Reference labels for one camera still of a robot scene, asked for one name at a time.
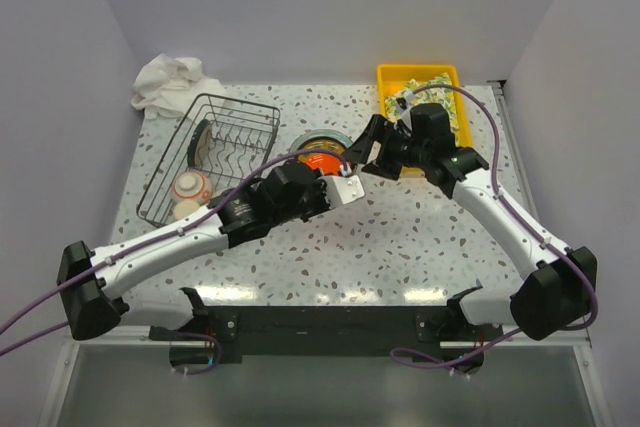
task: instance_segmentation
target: cable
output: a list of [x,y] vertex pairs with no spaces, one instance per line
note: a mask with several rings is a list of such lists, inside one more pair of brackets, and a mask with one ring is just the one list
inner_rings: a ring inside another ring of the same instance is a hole
[[[191,229],[194,229],[195,227],[197,227],[200,224],[202,224],[203,222],[205,222],[207,219],[210,219],[211,217],[216,215],[220,211],[220,209],[222,209],[222,207],[224,207],[227,203],[229,203],[242,189],[244,189],[245,187],[247,187],[251,183],[251,181],[253,180],[254,177],[256,177],[258,174],[262,173],[264,170],[266,170],[266,169],[268,169],[270,167],[273,167],[274,165],[276,165],[276,164],[278,164],[280,162],[283,162],[283,161],[285,161],[287,159],[298,157],[300,155],[308,155],[308,154],[328,154],[328,155],[332,155],[332,156],[338,158],[338,160],[340,160],[340,162],[342,162],[342,164],[346,168],[349,168],[349,164],[344,159],[344,157],[342,157],[340,154],[338,154],[338,153],[336,153],[336,152],[334,152],[332,150],[328,150],[328,149],[321,149],[321,148],[302,149],[302,150],[297,150],[295,152],[287,152],[285,154],[281,154],[278,157],[276,157],[275,159],[271,159],[270,161],[266,162],[265,164],[261,165],[260,167],[255,169],[253,172],[251,172],[247,177],[244,178],[244,180],[242,180],[242,182],[240,182],[231,192],[229,192],[229,194],[227,194],[227,196],[224,199],[222,199],[222,201],[218,205],[216,205],[213,209],[209,210],[202,217],[200,217],[198,219],[195,219],[194,221],[192,221],[192,222],[188,223],[187,225],[185,225],[183,227],[183,231],[187,232],[187,231],[189,231]],[[153,245],[156,242],[161,242],[161,241],[170,239],[170,238],[175,237],[177,235],[179,235],[177,230],[157,235],[155,237],[152,237],[150,239],[144,240],[142,242],[139,242],[137,244],[134,244],[134,245],[132,245],[130,247],[127,247],[125,249],[122,249],[122,250],[118,251],[117,253],[115,253],[115,254],[113,254],[111,256],[111,259],[112,259],[112,261],[121,260],[122,258],[126,257],[127,255],[130,255],[130,254],[132,254],[132,253],[134,253],[134,252],[136,252],[136,251],[138,251],[140,249],[143,249],[145,247]],[[84,272],[81,272],[78,275],[75,275],[74,277],[70,278],[69,280],[66,280],[65,282],[62,282],[60,285],[58,285],[54,289],[52,289],[49,292],[41,295],[40,297],[35,299],[33,302],[29,303],[28,305],[26,305],[25,307],[20,309],[11,318],[9,318],[9,320],[7,320],[4,324],[2,324],[0,326],[0,335],[4,334],[7,331],[7,329],[9,329],[13,324],[15,324],[18,320],[20,320],[22,317],[27,315],[29,312],[31,312],[33,309],[38,307],[40,304],[42,304],[46,300],[50,299],[51,297],[53,297],[56,294],[59,294],[63,290],[68,289],[72,285],[74,285],[77,282],[89,277],[90,275],[95,274],[99,270],[104,269],[107,266],[108,266],[108,264],[105,261],[99,262],[96,265],[94,265],[93,267],[85,270]],[[27,337],[26,339],[23,339],[23,340],[21,340],[19,342],[16,342],[15,344],[12,344],[9,347],[7,347],[7,348],[3,349],[2,351],[0,351],[0,357],[2,357],[3,355],[11,352],[12,350],[15,350],[15,349],[23,346],[24,344],[26,344],[28,342],[31,342],[32,340],[40,338],[43,335],[46,335],[46,334],[48,334],[50,332],[53,332],[54,330],[60,329],[62,327],[64,327],[64,325],[57,324],[55,326],[49,327],[48,329],[45,329],[45,330],[42,330],[42,331],[40,331],[40,332],[38,332],[36,334],[33,334],[32,336]]]
[[209,362],[209,365],[207,365],[206,367],[203,367],[202,369],[189,370],[188,367],[185,367],[182,370],[174,369],[176,372],[181,373],[183,375],[200,375],[200,374],[205,374],[207,372],[211,372],[218,365],[220,365],[220,360],[222,359],[222,345],[220,345],[220,342],[218,342],[218,340],[213,335],[196,334],[191,332],[178,332],[178,333],[181,336],[187,337],[190,339],[202,339],[202,340],[206,340],[207,342],[211,342],[215,346],[217,353],[215,358],[213,358]]
[[[586,329],[591,324],[593,324],[593,322],[595,322],[598,316],[598,299],[596,297],[596,292],[593,286],[591,285],[591,282],[589,282],[589,279],[587,279],[587,277],[584,275],[584,273],[580,270],[580,268],[576,265],[576,263],[573,260],[571,260],[564,252],[562,252],[560,249],[558,249],[554,245],[547,244],[545,242],[544,236],[541,233],[539,233],[529,222],[527,222],[526,219],[524,219],[522,215],[520,215],[520,213],[516,210],[516,208],[503,195],[500,195],[500,186],[498,184],[498,163],[500,160],[500,135],[498,132],[498,125],[496,124],[496,121],[493,119],[493,116],[489,112],[489,109],[487,109],[485,105],[473,94],[455,85],[447,85],[447,84],[424,85],[414,90],[413,95],[418,95],[420,92],[424,92],[425,90],[430,90],[430,89],[449,89],[464,95],[465,97],[467,97],[469,100],[471,100],[474,104],[478,106],[478,108],[482,111],[482,113],[485,115],[485,117],[489,121],[489,124],[491,125],[491,130],[493,132],[493,139],[494,139],[494,146],[495,146],[493,151],[493,158],[491,162],[491,187],[493,189],[493,192],[496,195],[496,197],[500,199],[500,202],[502,203],[504,208],[516,219],[516,221],[522,227],[524,227],[524,229],[527,232],[529,232],[538,242],[544,243],[551,252],[553,252],[555,255],[558,256],[558,258],[560,258],[563,262],[565,262],[569,266],[569,268],[573,271],[573,273],[578,277],[578,279],[582,282],[587,293],[589,294],[591,314],[589,318],[582,324],[570,325],[565,327],[562,330],[573,331],[573,330]],[[513,337],[514,335],[520,332],[522,332],[521,329],[511,330],[506,334],[503,334],[500,337],[492,340],[491,342],[486,343],[482,347],[474,349],[468,354],[458,359],[450,360],[448,362],[438,362],[435,364],[415,364],[410,360],[405,360],[398,357],[398,354],[401,354],[401,353],[411,354],[411,355],[422,357],[431,361],[433,361],[434,357],[428,354],[425,354],[424,352],[420,352],[418,350],[408,349],[404,347],[396,347],[395,349],[392,349],[389,355],[395,362],[402,365],[409,366],[409,367],[414,367],[416,369],[442,369],[447,367],[455,367],[456,365],[461,364],[462,362],[465,362],[477,355],[480,355],[481,353],[490,349],[494,345],[497,345],[500,342],[510,339],[511,337]]]

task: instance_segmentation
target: table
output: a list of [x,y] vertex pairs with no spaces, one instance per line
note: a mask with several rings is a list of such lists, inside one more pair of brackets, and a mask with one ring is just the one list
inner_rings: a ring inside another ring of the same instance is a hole
[[[489,86],[468,86],[500,128],[499,177],[522,202],[496,99]],[[379,112],[372,85],[231,85],[228,95],[273,105],[281,125],[271,157],[301,134],[333,128],[351,138]],[[474,147],[493,153],[487,120],[466,103]],[[145,183],[169,141],[175,119],[145,120],[126,182],[112,242],[151,227],[136,216]],[[350,206],[275,228],[264,239],[185,262],[139,284],[130,298],[172,301],[194,287],[207,304],[442,305],[477,284],[513,287],[521,280],[480,224],[424,179],[385,181],[363,174],[367,196]]]

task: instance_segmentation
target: black wire dish rack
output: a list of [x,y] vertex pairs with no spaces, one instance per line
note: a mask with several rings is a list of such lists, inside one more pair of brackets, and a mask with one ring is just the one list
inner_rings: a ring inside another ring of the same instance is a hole
[[[136,207],[138,217],[154,227],[173,222],[171,188],[176,177],[187,170],[207,175],[216,194],[235,187],[267,160],[279,125],[280,110],[276,107],[220,95],[198,95],[144,189]],[[193,147],[199,135],[210,138],[198,145],[194,165]]]

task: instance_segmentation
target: wall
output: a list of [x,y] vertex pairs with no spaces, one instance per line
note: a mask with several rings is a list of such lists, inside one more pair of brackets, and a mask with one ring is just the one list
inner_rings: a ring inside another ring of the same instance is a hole
[[109,0],[136,58],[195,55],[225,81],[372,81],[381,62],[511,72],[551,0]]
[[[106,0],[0,0],[0,319],[55,285],[65,245],[103,243],[139,120],[137,64]],[[3,346],[64,319],[54,299]],[[51,335],[0,359],[0,424],[35,425],[60,351]]]
[[640,423],[639,0],[555,0],[507,83],[542,220],[599,258],[594,353],[619,425]]

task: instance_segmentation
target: wire rack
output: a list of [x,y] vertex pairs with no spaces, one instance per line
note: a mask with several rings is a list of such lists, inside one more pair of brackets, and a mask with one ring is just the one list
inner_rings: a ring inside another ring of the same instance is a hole
[[[189,143],[196,127],[211,125],[209,146],[201,165],[187,162]],[[175,220],[171,186],[187,170],[199,170],[213,182],[214,192],[235,187],[268,158],[280,124],[280,110],[264,104],[212,94],[200,94],[177,125],[147,183],[136,212],[154,227]]]

